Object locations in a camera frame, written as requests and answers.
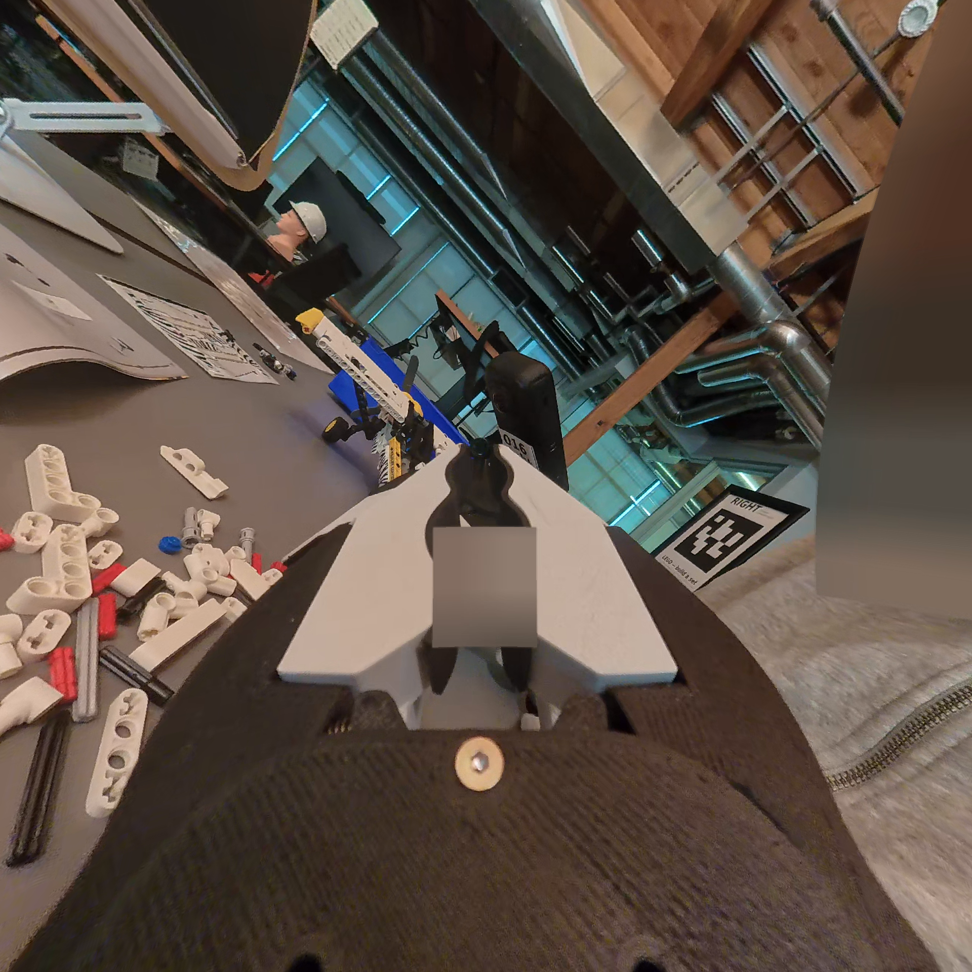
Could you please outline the wooden ceiling beam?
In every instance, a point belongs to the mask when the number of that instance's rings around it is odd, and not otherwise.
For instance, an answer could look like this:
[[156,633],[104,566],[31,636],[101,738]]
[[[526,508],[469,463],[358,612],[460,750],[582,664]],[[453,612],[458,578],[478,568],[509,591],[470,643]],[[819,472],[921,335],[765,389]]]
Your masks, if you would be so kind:
[[565,463],[572,465],[640,401],[697,351],[738,310],[731,294],[721,294],[697,312],[625,379],[604,401],[573,427],[564,439]]

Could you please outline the white yellow lego plane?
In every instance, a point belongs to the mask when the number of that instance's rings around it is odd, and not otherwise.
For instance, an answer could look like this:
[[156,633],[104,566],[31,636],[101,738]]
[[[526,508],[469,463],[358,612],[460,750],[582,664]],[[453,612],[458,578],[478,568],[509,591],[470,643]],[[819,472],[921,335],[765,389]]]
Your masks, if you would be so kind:
[[459,450],[459,444],[425,415],[411,395],[413,378],[409,372],[396,383],[322,310],[304,311],[297,316],[297,323],[350,377],[356,394],[358,407],[351,412],[351,420],[334,418],[323,429],[322,441],[334,445],[362,432],[378,458],[379,487]]

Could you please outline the black framed marker sign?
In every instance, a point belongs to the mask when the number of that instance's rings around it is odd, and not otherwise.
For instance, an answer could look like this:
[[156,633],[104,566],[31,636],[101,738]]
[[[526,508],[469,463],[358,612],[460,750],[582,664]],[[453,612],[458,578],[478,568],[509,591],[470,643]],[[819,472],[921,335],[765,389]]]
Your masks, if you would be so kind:
[[803,519],[808,507],[731,485],[652,552],[698,591],[759,553]]

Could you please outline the black screen with sticker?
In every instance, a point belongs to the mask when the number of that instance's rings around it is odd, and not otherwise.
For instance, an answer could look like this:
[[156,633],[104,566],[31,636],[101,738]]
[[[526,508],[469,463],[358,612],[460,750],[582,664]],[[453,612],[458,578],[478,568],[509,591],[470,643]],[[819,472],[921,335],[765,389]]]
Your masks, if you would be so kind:
[[295,203],[316,205],[326,232],[318,242],[306,239],[298,248],[304,260],[275,276],[266,291],[270,306],[291,317],[322,307],[326,298],[354,304],[397,260],[399,244],[358,188],[323,160],[311,163],[278,200],[280,216]]

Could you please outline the open instruction booklet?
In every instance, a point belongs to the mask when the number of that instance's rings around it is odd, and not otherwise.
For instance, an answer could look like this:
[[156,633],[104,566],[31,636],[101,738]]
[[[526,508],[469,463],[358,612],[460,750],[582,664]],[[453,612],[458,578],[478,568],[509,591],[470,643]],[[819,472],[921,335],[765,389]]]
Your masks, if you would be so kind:
[[174,361],[6,227],[1,228],[1,378],[93,362],[134,378],[186,377]]

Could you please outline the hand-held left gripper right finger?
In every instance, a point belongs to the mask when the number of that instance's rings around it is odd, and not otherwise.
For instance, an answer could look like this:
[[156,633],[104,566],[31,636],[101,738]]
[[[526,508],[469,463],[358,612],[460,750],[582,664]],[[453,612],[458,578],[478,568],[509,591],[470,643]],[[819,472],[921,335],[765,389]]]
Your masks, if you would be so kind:
[[495,446],[488,461],[488,656],[541,718],[579,692],[668,683],[676,662],[595,513]]

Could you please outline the pile of loose lego pieces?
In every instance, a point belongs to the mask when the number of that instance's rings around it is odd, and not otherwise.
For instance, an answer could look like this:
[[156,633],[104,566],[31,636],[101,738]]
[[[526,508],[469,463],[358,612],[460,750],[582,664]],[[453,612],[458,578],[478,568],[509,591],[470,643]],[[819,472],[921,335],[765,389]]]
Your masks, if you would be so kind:
[[182,555],[186,575],[141,558],[123,563],[110,536],[119,516],[74,489],[66,457],[39,444],[24,460],[29,509],[2,532],[2,551],[40,557],[4,603],[1,731],[40,723],[18,802],[5,864],[19,868],[45,852],[62,766],[74,726],[103,718],[84,809],[93,820],[118,806],[139,760],[151,706],[172,689],[157,673],[214,627],[229,625],[287,570],[264,565],[255,532],[214,546],[221,517],[189,507],[179,536],[162,553]]

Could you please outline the silver metal pipes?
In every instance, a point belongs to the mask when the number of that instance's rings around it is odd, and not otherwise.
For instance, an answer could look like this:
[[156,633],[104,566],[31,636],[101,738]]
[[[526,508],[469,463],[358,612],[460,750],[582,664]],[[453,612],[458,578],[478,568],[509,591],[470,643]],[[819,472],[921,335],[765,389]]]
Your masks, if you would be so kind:
[[682,429],[774,407],[820,448],[831,364],[738,242],[712,261],[711,275],[723,296],[730,298],[731,310],[739,310],[752,327],[715,340],[676,372],[695,377],[703,387],[730,392],[679,408],[660,384],[642,404],[655,417]]

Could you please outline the white lego panel piece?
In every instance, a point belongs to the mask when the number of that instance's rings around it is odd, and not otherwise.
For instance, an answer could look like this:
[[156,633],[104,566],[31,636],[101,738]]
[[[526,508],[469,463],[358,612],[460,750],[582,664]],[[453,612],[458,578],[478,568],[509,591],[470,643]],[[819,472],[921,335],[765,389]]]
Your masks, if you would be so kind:
[[206,470],[201,457],[188,448],[172,448],[161,445],[159,453],[179,475],[207,500],[219,499],[227,493],[228,485],[223,480],[212,476]]

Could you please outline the white desk lamp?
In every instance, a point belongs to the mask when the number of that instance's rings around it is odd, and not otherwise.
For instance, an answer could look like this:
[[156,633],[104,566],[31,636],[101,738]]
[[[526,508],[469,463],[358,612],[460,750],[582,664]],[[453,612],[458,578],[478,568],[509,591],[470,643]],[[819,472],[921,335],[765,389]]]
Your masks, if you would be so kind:
[[317,14],[314,1],[45,1],[225,186],[272,166]]

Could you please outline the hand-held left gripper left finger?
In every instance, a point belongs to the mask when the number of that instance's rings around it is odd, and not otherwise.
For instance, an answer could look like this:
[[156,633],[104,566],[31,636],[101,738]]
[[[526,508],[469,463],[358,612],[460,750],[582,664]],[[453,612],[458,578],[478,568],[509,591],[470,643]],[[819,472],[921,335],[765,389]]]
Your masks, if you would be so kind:
[[379,690],[394,700],[407,727],[421,722],[428,683],[418,650],[431,629],[431,515],[447,499],[449,445],[395,487],[361,500],[313,537],[349,530],[323,577],[277,674],[285,682]]

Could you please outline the blue plastic bin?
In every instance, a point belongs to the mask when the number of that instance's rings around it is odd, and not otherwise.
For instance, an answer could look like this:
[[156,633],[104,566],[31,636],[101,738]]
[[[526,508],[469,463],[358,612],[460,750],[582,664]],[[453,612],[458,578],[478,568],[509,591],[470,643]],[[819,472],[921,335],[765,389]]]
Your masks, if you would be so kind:
[[324,340],[316,339],[315,349],[339,365],[329,388],[348,415],[358,412],[356,390],[359,388],[366,397],[367,412],[376,412],[376,417],[390,429],[420,431],[426,426],[432,427],[434,454],[448,449],[450,442],[468,444],[468,439],[424,393],[404,390],[406,374],[373,339],[358,346],[341,336],[337,350],[330,349]]

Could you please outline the person's grey hoodie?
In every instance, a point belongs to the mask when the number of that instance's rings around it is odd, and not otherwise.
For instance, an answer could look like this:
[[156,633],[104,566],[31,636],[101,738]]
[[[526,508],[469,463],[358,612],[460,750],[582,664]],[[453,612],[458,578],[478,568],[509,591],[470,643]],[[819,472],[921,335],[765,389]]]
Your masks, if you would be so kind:
[[971,622],[821,595],[813,537],[699,598],[769,674],[941,970],[971,968]]

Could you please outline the zebra striped sticker sheet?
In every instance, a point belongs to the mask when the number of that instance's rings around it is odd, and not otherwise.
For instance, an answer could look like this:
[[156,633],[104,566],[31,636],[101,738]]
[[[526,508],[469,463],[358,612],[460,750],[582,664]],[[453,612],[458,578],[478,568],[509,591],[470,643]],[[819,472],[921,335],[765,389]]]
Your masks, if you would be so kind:
[[100,278],[208,376],[249,384],[277,384],[277,379],[227,337],[207,313],[105,275]]

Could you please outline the white paper sheet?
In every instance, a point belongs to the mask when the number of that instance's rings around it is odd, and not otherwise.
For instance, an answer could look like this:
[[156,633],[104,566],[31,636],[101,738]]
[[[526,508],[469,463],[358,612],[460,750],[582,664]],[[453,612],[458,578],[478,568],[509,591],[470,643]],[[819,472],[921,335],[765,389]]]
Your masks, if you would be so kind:
[[191,239],[176,245],[278,353],[303,366],[334,376],[336,372],[300,340],[225,261]]

